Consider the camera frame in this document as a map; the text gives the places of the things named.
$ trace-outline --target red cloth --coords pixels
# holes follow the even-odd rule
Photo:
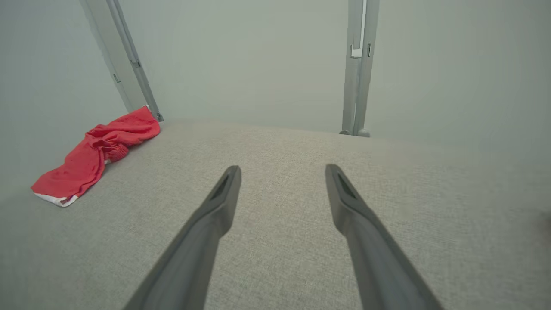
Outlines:
[[[108,125],[98,125],[86,133],[62,166],[43,174],[31,189],[38,197],[66,207],[101,178],[105,161],[119,161],[129,146],[153,138],[160,131],[146,106]]]

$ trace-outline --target gray carpet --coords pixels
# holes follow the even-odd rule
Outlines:
[[[242,186],[206,309],[360,309],[341,166],[448,309],[551,308],[551,168],[330,133],[173,122],[66,209],[0,204],[1,309],[120,309],[224,169]]]

